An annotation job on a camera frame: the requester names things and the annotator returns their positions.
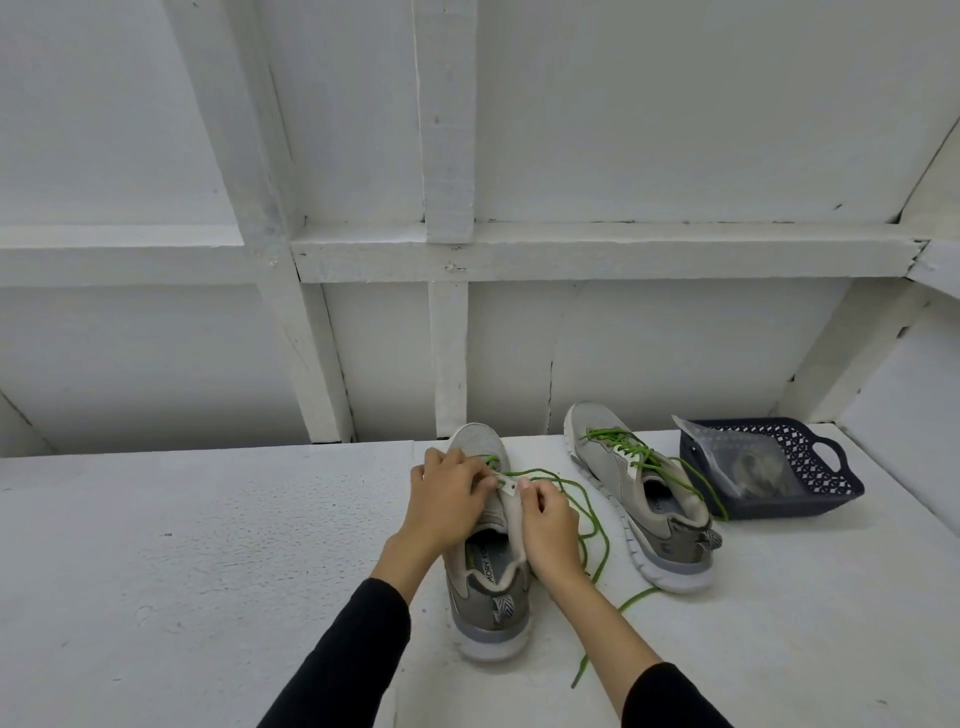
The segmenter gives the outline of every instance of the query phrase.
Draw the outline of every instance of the shoe insole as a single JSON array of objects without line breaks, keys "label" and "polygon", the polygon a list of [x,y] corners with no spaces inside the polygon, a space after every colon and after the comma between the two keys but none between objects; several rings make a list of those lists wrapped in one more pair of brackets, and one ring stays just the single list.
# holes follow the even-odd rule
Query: shoe insole
[{"label": "shoe insole", "polygon": [[648,480],[643,484],[643,492],[647,496],[647,503],[654,513],[677,513],[684,515],[684,508],[673,497],[673,493],[658,480]]},{"label": "shoe insole", "polygon": [[505,533],[486,529],[467,539],[467,568],[476,569],[496,584],[514,560],[510,539]]}]

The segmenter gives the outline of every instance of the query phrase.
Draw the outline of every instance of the hand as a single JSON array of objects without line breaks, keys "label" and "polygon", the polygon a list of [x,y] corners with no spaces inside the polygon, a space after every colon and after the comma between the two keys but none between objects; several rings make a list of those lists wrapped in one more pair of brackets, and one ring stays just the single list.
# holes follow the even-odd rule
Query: hand
[{"label": "hand", "polygon": [[436,560],[470,535],[496,485],[483,458],[429,449],[423,465],[410,471],[410,504],[398,535],[421,543]]},{"label": "hand", "polygon": [[527,560],[550,591],[571,578],[585,578],[577,546],[580,516],[549,480],[517,484],[523,503],[523,545]]}]

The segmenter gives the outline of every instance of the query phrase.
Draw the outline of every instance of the white wooden beam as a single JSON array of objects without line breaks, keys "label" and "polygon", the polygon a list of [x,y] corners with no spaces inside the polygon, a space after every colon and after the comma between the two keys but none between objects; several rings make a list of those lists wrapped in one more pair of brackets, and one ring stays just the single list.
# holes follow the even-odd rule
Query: white wooden beam
[{"label": "white wooden beam", "polygon": [[279,329],[313,442],[353,424],[326,311],[307,311],[289,240],[305,218],[253,0],[163,0],[233,205],[253,278]]},{"label": "white wooden beam", "polygon": [[53,453],[43,439],[7,397],[0,392],[0,457],[29,457]]},{"label": "white wooden beam", "polygon": [[931,240],[907,277],[960,299],[960,240]]},{"label": "white wooden beam", "polygon": [[0,287],[253,283],[235,225],[0,227]]},{"label": "white wooden beam", "polygon": [[773,414],[836,421],[934,295],[906,279],[853,281]]},{"label": "white wooden beam", "polygon": [[900,223],[925,238],[960,239],[960,123],[917,183]]},{"label": "white wooden beam", "polygon": [[[426,245],[424,225],[307,226],[292,246],[304,283],[897,277],[923,247],[897,225],[476,228],[477,242],[466,246]],[[945,243],[931,243],[920,260],[947,275],[956,247]],[[921,279],[923,266],[909,275]],[[0,227],[0,287],[254,282],[235,226]]]},{"label": "white wooden beam", "polygon": [[447,282],[428,285],[437,437],[450,437],[467,423],[468,286]]},{"label": "white wooden beam", "polygon": [[923,246],[897,225],[486,223],[473,239],[307,226],[292,245],[304,282],[898,277]]},{"label": "white wooden beam", "polygon": [[413,0],[427,242],[473,235],[477,0]]}]

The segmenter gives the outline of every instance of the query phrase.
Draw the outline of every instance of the finger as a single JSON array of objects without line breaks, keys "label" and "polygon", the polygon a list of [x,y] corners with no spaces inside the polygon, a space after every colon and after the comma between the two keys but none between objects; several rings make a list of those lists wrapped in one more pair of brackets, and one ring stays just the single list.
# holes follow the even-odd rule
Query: finger
[{"label": "finger", "polygon": [[549,480],[536,480],[533,483],[533,487],[537,489],[540,497],[543,498],[543,513],[561,507],[569,507],[566,496]]},{"label": "finger", "polygon": [[476,487],[473,489],[473,495],[470,497],[479,500],[480,507],[482,508],[483,504],[487,502],[487,498],[490,497],[490,494],[496,490],[496,486],[499,484],[500,481],[495,475],[488,475],[476,484]]},{"label": "finger", "polygon": [[535,518],[540,515],[540,496],[537,487],[530,478],[522,477],[517,483],[520,490],[520,505],[523,506],[523,518]]},{"label": "finger", "polygon": [[464,459],[464,452],[460,448],[449,449],[444,458],[444,465],[457,466],[464,462]]},{"label": "finger", "polygon": [[493,470],[480,456],[467,458],[461,464],[461,467],[469,473],[470,480],[473,480],[477,475],[483,475],[484,477],[493,475]]},{"label": "finger", "polygon": [[432,471],[442,462],[444,462],[444,454],[436,448],[428,449],[423,456],[423,465],[429,471]]}]

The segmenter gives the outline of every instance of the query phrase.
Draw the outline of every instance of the black sleeve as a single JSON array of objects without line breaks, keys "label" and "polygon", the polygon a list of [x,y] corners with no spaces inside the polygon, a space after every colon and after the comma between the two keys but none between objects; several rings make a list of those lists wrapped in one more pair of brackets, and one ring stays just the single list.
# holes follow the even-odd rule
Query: black sleeve
[{"label": "black sleeve", "polygon": [[623,728],[731,728],[675,665],[648,667],[630,688],[623,705]]},{"label": "black sleeve", "polygon": [[399,592],[367,579],[260,721],[259,728],[370,728],[410,642]]}]

